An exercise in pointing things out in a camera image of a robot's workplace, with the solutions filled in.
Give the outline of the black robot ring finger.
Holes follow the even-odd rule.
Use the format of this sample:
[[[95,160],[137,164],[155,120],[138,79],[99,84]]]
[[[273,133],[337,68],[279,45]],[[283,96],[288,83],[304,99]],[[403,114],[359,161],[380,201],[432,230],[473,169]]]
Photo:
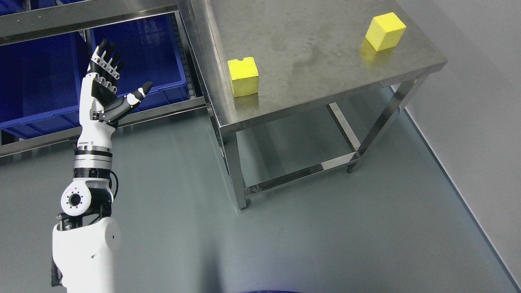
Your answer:
[[[114,43],[100,43],[99,44],[99,74],[106,79],[113,78],[113,71],[111,65],[112,54],[115,50]]]

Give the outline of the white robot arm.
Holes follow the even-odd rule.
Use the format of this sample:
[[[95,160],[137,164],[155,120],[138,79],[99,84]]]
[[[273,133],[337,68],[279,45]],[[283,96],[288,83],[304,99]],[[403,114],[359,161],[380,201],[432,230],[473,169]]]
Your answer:
[[[103,39],[90,57],[79,98],[81,133],[73,179],[60,197],[62,212],[52,233],[51,285],[69,293],[114,293],[115,253],[121,243],[112,217],[118,178],[112,171],[112,134],[147,96],[152,82],[118,97],[124,63]]]

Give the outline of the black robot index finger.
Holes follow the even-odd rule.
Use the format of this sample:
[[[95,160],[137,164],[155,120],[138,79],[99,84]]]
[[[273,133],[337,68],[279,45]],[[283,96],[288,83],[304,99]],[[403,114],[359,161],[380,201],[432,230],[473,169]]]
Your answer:
[[[125,61],[119,61],[113,65],[113,84],[117,85],[120,79],[121,71],[125,67]]]

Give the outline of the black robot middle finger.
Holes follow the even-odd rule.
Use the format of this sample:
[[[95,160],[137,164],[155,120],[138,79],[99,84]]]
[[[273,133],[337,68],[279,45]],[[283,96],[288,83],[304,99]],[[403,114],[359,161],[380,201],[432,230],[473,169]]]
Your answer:
[[[107,82],[113,82],[113,65],[119,61],[121,52],[107,51]]]

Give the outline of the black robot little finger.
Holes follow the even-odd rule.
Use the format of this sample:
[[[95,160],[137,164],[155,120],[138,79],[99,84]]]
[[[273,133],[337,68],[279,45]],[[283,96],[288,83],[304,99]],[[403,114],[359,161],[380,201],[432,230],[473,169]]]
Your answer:
[[[108,40],[102,39],[101,43],[108,43]],[[91,56],[91,59],[90,59],[90,74],[91,73],[99,74],[99,69],[100,69],[99,68],[99,44],[97,45],[97,47],[94,50],[94,52]]]

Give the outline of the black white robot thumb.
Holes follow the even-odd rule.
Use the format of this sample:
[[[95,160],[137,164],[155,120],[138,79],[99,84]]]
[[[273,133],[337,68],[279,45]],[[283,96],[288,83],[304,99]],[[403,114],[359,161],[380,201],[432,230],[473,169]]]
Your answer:
[[[131,108],[137,108],[144,98],[149,94],[149,91],[153,87],[154,83],[149,81],[145,82],[140,88],[132,91],[125,96],[125,102],[130,105]]]

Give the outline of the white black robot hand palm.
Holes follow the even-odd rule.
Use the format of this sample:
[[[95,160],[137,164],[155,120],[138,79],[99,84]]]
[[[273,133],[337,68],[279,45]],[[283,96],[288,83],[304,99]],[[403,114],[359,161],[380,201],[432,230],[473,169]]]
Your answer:
[[[100,85],[95,81],[95,77],[95,73],[89,73],[82,80],[79,102],[79,122],[82,131],[78,143],[111,143],[112,134],[116,130],[106,122],[92,119],[93,113],[104,111],[102,104],[92,96],[92,86]]]

